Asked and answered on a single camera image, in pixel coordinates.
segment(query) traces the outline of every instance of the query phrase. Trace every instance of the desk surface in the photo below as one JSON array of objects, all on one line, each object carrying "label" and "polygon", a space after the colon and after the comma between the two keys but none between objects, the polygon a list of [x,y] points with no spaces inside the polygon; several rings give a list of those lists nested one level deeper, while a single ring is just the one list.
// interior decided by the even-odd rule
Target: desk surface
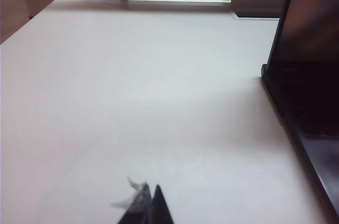
[{"label": "desk surface", "polygon": [[276,25],[55,0],[1,46],[3,223],[116,223],[127,175],[175,223],[326,223],[259,78]]}]

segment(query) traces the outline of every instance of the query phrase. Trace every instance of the laptop keyboard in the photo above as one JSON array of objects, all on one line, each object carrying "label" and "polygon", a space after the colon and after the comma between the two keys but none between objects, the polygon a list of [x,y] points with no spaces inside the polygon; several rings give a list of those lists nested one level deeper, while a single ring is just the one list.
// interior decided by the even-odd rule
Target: laptop keyboard
[{"label": "laptop keyboard", "polygon": [[284,92],[307,135],[339,135],[339,84],[286,84]]}]

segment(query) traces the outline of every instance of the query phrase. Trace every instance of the black laptop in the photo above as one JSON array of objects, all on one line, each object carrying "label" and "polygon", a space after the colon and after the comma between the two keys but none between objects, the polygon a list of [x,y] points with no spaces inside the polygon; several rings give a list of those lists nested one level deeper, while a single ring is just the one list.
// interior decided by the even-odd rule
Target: black laptop
[{"label": "black laptop", "polygon": [[339,223],[339,0],[286,0],[262,78]]}]

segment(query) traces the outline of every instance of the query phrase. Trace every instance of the floor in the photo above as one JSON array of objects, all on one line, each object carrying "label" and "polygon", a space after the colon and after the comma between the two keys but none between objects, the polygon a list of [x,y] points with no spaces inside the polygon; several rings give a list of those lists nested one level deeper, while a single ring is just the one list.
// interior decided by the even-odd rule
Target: floor
[{"label": "floor", "polygon": [[29,21],[26,0],[0,0],[0,43]]}]

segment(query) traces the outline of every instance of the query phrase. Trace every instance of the black object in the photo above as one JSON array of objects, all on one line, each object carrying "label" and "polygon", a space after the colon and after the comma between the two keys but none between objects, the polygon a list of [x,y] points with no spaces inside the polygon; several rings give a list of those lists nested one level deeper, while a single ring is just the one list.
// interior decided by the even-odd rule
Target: black object
[{"label": "black object", "polygon": [[122,216],[118,224],[174,224],[168,210],[164,195],[159,185],[155,188],[152,201],[148,185],[138,193],[130,208]]},{"label": "black object", "polygon": [[286,0],[262,78],[339,222],[339,0]]}]

